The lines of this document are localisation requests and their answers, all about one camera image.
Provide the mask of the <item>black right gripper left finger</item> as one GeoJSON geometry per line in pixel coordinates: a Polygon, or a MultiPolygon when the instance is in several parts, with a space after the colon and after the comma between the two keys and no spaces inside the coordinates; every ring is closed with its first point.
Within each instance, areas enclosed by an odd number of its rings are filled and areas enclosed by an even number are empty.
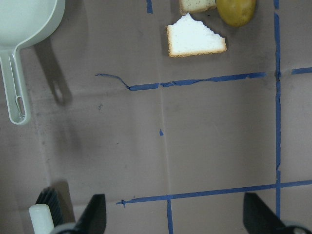
{"type": "Polygon", "coordinates": [[[107,225],[105,194],[93,195],[76,222],[74,234],[103,234],[107,225]]]}

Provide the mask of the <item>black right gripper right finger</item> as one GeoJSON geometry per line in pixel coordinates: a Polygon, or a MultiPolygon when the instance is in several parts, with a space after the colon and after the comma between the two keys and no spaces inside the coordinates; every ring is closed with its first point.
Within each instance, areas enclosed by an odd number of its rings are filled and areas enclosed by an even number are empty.
{"type": "Polygon", "coordinates": [[[244,194],[243,224],[249,234],[293,233],[256,193],[244,194]]]}

